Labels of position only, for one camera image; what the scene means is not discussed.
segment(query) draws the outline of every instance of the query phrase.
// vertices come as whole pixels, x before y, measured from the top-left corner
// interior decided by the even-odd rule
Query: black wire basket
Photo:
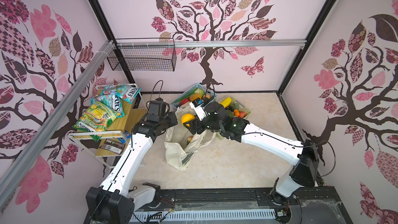
[[[158,41],[151,42],[146,39],[158,39]],[[173,39],[128,38],[128,40],[128,43],[119,43],[109,54],[108,62],[112,70],[123,70],[119,59],[124,59],[129,70],[174,71],[177,56]]]

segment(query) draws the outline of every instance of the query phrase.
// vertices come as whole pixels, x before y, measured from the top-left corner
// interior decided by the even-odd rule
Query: white cloth bag
[[[181,117],[187,113],[196,115],[195,111],[190,106],[177,108],[176,117],[178,123],[176,126],[166,130],[164,141],[164,146],[166,147],[166,162],[182,172],[186,171],[193,154],[197,152],[200,147],[209,145],[216,137],[215,132],[205,130],[201,134],[193,135],[191,142],[187,144],[187,138],[192,136],[192,134],[181,123]]]

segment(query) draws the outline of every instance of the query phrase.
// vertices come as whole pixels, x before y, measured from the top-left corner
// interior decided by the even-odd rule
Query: beige tiled floor
[[[277,135],[296,139],[289,121],[275,93],[218,94],[218,100],[231,95],[251,110],[248,120],[260,128]],[[164,94],[168,103],[178,95]],[[143,96],[147,102],[149,95]],[[210,145],[201,148],[190,161],[185,172],[165,162],[164,135],[144,157],[145,167],[139,167],[130,188],[150,182],[163,189],[241,188],[272,187],[290,167],[282,158],[258,147],[232,140],[216,138]]]

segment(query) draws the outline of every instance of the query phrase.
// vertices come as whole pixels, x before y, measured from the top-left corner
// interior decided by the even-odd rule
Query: pink wall
[[[87,0],[0,0],[0,32],[3,175],[106,38]],[[95,84],[125,81],[122,72],[104,65],[2,210],[0,222],[83,221],[85,194],[102,181],[103,166],[66,134],[89,105]]]
[[[181,36],[181,41],[218,40],[216,37],[218,31],[220,31],[220,40],[228,40],[235,35],[240,35],[239,39],[242,40],[247,38],[245,34],[242,35],[246,27],[248,36],[268,31],[266,36],[272,39],[305,38],[325,2],[325,0],[259,0],[258,8],[250,14],[251,7],[256,1],[221,0],[220,7],[217,7],[210,4],[205,6],[206,0],[99,0],[117,38],[172,35],[175,39]],[[222,16],[226,9],[233,10],[227,10],[230,14]],[[268,14],[261,14],[266,9],[269,9]],[[260,19],[261,22],[250,24]],[[207,31],[210,34],[205,38],[203,34]],[[143,91],[151,91],[159,78],[164,80],[163,89],[166,91],[184,91],[197,82],[207,85],[212,82],[217,85],[216,90],[219,91],[277,90],[298,48],[284,46],[257,47],[257,49],[250,52],[239,52],[231,47],[226,50],[206,49],[206,55],[201,57],[201,48],[196,48],[186,50],[187,56],[192,53],[190,60],[183,59],[185,56],[181,54],[185,51],[178,50],[175,72],[133,71],[132,74],[137,83],[143,87]],[[222,52],[224,57],[214,57],[215,52]],[[261,57],[263,63],[255,67]],[[255,74],[248,75],[242,68]]]
[[[283,95],[354,223],[398,220],[397,8],[340,0]]]

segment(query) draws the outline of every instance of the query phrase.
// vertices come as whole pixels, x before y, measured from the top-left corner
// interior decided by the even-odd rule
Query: fox's candy bag
[[[120,115],[118,116],[118,118],[121,118],[124,116],[124,112],[123,112],[123,106],[122,106],[122,101],[120,100],[119,97],[117,97],[114,94],[110,94],[110,95],[99,95],[99,96],[94,96],[91,98],[91,104],[94,101],[99,101],[102,104],[112,108],[113,110],[115,110],[116,112],[120,113]]]
[[[86,132],[103,132],[112,124],[120,113],[107,107],[99,101],[93,101],[91,106],[78,119],[73,128]],[[101,135],[91,135],[97,142]]]
[[[117,97],[127,101],[129,104],[132,103],[134,100],[135,96],[141,91],[141,87],[131,87],[123,83],[113,83],[108,86],[106,86],[102,92],[101,95],[109,95],[109,94],[115,94]]]

